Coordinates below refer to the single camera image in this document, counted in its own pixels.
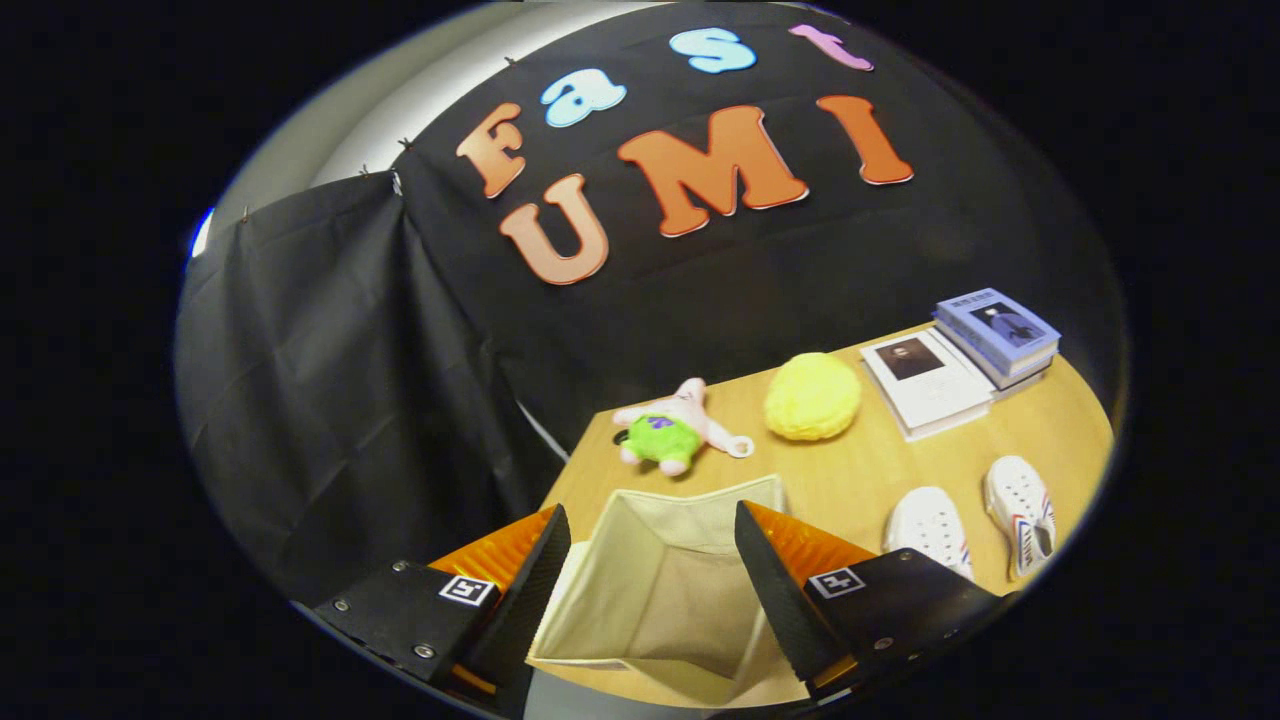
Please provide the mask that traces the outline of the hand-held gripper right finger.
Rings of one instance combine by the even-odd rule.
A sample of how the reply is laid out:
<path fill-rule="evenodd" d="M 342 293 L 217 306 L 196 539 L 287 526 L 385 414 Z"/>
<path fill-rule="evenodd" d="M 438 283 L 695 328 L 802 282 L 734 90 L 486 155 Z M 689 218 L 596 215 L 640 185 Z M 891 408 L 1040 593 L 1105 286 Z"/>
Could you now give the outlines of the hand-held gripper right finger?
<path fill-rule="evenodd" d="M 774 638 L 812 701 L 865 694 L 987 628 L 1011 605 L 905 548 L 873 553 L 751 501 L 735 543 Z"/>

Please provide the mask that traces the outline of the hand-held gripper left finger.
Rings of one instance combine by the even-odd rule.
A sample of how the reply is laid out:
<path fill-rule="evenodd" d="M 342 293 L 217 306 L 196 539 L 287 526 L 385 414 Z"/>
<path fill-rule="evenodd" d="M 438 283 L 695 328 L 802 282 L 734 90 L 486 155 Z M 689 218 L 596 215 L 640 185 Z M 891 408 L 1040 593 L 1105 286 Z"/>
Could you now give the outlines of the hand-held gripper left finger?
<path fill-rule="evenodd" d="M 310 609 L 317 626 L 477 716 L 522 716 L 527 662 L 571 547 L 554 503 L 435 561 L 397 560 Z"/>

